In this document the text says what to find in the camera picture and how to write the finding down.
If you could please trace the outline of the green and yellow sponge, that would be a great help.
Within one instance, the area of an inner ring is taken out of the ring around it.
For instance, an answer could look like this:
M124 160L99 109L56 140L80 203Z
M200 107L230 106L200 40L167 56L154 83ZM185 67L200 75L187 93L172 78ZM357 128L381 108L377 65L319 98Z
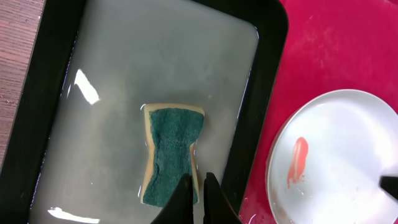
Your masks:
M149 156L141 203L164 207L185 174L192 177L193 202L198 203L194 146L204 126L204 110L178 103L145 104L142 109Z

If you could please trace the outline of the white plate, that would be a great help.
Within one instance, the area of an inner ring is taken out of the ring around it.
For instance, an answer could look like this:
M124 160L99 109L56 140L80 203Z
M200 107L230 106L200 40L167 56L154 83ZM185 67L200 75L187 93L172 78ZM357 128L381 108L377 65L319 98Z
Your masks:
M297 110L271 146L266 187L277 223L394 223L397 113L360 90L320 95Z

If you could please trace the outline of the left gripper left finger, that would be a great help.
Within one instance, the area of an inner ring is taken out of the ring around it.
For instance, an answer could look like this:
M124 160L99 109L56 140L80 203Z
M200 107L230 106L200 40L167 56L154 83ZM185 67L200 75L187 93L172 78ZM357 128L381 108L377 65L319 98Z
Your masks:
M193 224L193 182L184 174L151 224Z

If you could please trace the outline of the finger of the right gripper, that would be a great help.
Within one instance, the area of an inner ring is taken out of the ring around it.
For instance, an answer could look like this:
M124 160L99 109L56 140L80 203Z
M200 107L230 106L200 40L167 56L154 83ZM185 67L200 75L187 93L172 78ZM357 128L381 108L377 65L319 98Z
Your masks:
M379 186L392 198L398 200L398 177L385 175L381 176Z

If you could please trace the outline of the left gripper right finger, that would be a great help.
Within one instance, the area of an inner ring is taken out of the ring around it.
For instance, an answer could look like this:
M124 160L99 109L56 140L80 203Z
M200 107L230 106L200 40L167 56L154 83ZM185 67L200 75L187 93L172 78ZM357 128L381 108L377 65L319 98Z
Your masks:
M203 196L204 224L241 224L212 172L206 173Z

